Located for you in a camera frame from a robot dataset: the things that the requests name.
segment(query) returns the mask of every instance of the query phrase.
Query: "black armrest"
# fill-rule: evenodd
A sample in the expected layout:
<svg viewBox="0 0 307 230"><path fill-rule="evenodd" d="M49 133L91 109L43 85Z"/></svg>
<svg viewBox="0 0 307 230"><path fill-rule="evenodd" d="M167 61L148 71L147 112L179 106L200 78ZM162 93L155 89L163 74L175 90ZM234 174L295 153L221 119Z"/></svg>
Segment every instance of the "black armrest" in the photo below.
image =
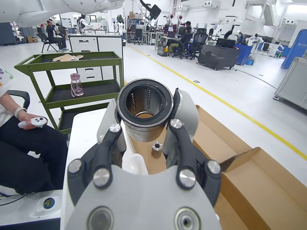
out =
<svg viewBox="0 0 307 230"><path fill-rule="evenodd" d="M23 108L28 109L30 105L30 96L25 91L7 91L11 96L22 97L24 99Z"/></svg>

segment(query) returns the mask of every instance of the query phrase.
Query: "cart shelf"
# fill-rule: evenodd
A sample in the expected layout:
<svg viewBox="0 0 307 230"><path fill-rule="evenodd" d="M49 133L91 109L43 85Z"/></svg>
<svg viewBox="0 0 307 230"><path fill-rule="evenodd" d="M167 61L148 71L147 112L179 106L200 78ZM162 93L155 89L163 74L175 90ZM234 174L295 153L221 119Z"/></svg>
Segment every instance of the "cart shelf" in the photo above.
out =
<svg viewBox="0 0 307 230"><path fill-rule="evenodd" d="M30 77L53 127L61 131L63 134L68 134L71 131L74 116L82 112L106 108L108 103L89 105L74 109L64 109L64 107L116 98L120 89L124 86L124 71L122 59L114 52L76 52L71 53L71 55L83 55L84 57L80 60L73 61L53 61L54 58L62 55L64 54L50 53L32 55L17 64L15 68ZM113 67L113 79L83 82L82 87L84 95L78 97L72 97L70 84L55 85L51 73L52 70L59 69L103 66ZM116 66L119 68L119 78L116 78ZM34 76L34 72L38 71L46 71L51 84L51 90L46 98L44 98ZM62 114L59 125L56 124L50 112L50 109L53 108L61 108Z"/></svg>
<svg viewBox="0 0 307 230"><path fill-rule="evenodd" d="M66 109L62 111L61 118L59 121L60 132L62 134L69 134L71 132L72 122L77 114L92 110L104 109L108 107L108 104L109 103L95 104L74 109Z"/></svg>
<svg viewBox="0 0 307 230"><path fill-rule="evenodd" d="M70 84L53 86L46 98L49 109L116 98L120 86L116 80L82 83L84 95L72 97Z"/></svg>

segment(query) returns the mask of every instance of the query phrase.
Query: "white t-shirt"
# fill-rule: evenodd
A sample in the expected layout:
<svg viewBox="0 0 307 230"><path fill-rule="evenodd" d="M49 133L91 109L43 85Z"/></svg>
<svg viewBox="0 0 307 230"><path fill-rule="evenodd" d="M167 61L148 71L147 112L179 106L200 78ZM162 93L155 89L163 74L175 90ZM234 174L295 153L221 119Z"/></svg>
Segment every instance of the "white t-shirt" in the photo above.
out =
<svg viewBox="0 0 307 230"><path fill-rule="evenodd" d="M7 70L0 68L0 97L9 90L13 78L14 77ZM13 115L0 104L0 126L7 122L12 116Z"/></svg>

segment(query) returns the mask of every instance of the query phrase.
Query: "cardboard flap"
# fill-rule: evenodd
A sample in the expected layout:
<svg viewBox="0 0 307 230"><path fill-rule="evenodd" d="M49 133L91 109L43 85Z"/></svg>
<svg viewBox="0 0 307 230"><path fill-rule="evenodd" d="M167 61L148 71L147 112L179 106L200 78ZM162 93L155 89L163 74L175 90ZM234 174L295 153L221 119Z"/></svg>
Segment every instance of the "cardboard flap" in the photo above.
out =
<svg viewBox="0 0 307 230"><path fill-rule="evenodd" d="M249 150L247 152L244 152L242 154L236 155L235 158L230 158L223 162L222 164L227 165L228 161L231 161L231 164L229 164L229 167L225 170L225 172L229 172L238 166L241 166L242 164L248 162L249 160L252 159L252 157L261 150L261 148L257 147L252 150Z"/></svg>
<svg viewBox="0 0 307 230"><path fill-rule="evenodd" d="M253 157L253 162L274 180L307 213L306 187L264 150Z"/></svg>

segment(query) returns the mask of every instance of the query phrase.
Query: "cardboard box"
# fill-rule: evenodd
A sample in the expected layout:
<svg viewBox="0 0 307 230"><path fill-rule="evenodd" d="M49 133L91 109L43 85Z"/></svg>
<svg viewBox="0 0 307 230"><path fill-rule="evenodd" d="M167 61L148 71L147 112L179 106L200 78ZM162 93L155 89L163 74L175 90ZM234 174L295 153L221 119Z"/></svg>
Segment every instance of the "cardboard box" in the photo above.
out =
<svg viewBox="0 0 307 230"><path fill-rule="evenodd" d="M129 12L129 19L134 19L135 18L135 14L133 13L133 11Z"/></svg>
<svg viewBox="0 0 307 230"><path fill-rule="evenodd" d="M215 206L223 230L307 229L307 188L260 147L252 149L201 107L193 144L223 170ZM158 138L163 142L166 132ZM152 142L131 139L148 173L166 169L151 156Z"/></svg>
<svg viewBox="0 0 307 230"><path fill-rule="evenodd" d="M38 42L37 38L30 37L30 36L27 36L27 40L28 40L29 43L37 43Z"/></svg>

